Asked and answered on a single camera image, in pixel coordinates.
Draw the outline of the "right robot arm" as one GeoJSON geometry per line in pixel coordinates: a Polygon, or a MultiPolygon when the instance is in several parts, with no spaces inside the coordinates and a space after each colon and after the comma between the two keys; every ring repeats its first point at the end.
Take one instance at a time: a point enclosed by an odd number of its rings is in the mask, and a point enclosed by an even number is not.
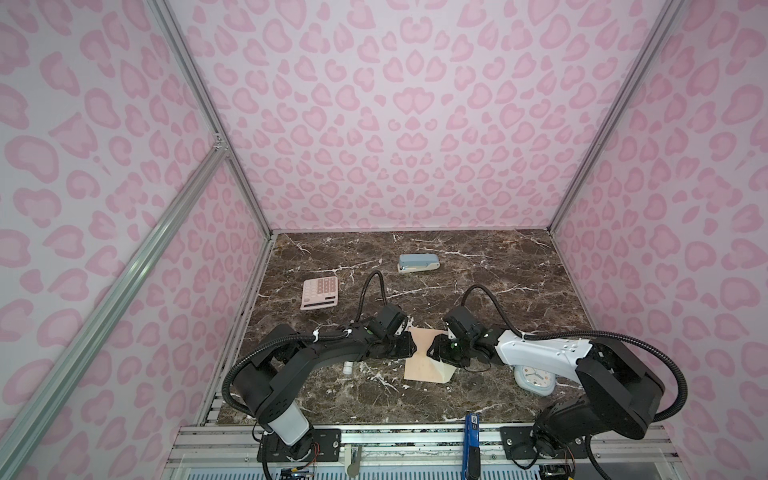
{"type": "Polygon", "coordinates": [[[464,306],[444,318],[447,331],[432,341],[427,354],[454,367],[472,360],[513,368],[519,387],[539,388],[545,377],[578,383],[583,392],[544,408],[524,433],[508,440],[513,461],[555,458],[589,436],[614,432],[641,440],[664,395],[663,382],[618,339],[577,334],[547,340],[526,339],[510,329],[482,325],[464,306]]]}

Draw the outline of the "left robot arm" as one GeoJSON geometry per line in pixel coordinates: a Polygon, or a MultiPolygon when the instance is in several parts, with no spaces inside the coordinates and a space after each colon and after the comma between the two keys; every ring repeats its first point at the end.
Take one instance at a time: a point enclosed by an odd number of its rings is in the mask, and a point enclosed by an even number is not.
{"type": "Polygon", "coordinates": [[[339,330],[300,333],[281,324],[230,368],[222,398],[277,437],[290,459],[302,460],[314,450],[314,434],[296,399],[310,374],[344,362],[412,357],[416,344],[407,320],[400,307],[387,304],[377,315],[339,330]]]}

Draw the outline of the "white alarm clock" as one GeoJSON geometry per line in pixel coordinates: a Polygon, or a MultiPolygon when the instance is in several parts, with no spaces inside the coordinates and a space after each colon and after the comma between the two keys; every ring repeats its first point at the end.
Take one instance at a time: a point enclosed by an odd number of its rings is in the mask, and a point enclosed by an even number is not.
{"type": "Polygon", "coordinates": [[[515,365],[513,372],[517,385],[523,390],[542,397],[555,390],[556,380],[551,372],[524,365],[515,365]]]}

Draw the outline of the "pink calculator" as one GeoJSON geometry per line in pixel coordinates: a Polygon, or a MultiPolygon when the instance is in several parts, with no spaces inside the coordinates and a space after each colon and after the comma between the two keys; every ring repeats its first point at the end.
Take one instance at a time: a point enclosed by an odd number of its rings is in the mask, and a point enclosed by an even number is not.
{"type": "Polygon", "coordinates": [[[339,283],[336,276],[308,279],[303,283],[301,311],[335,307],[339,300],[339,283]]]}

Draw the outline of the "blue tool on rail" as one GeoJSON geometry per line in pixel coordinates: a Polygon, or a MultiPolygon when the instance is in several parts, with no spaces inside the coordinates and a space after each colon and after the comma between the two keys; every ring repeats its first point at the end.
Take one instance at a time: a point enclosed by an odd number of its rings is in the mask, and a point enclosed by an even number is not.
{"type": "Polygon", "coordinates": [[[476,412],[465,416],[462,448],[461,478],[479,480],[481,477],[480,420],[476,412]]]}

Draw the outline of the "beige tape piece on rail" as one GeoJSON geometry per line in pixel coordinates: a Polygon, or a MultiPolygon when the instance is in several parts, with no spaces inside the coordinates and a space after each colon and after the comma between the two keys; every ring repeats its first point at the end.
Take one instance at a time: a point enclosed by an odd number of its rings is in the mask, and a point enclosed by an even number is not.
{"type": "Polygon", "coordinates": [[[360,474],[362,459],[361,445],[347,445],[345,447],[344,467],[349,478],[356,478],[360,474]]]}

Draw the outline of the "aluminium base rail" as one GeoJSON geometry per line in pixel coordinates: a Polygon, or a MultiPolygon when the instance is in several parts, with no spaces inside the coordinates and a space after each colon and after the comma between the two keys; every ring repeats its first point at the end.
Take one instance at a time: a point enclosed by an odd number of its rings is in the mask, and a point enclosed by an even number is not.
{"type": "MultiPolygon", "coordinates": [[[[336,461],[308,469],[312,479],[457,479],[462,466],[462,424],[342,425],[336,461]],[[361,445],[360,474],[345,473],[347,445],[361,445]]],[[[162,473],[165,479],[260,479],[251,426],[185,427],[162,473]]],[[[666,431],[653,426],[639,441],[605,433],[592,441],[599,465],[614,479],[685,479],[687,473],[666,431]]]]}

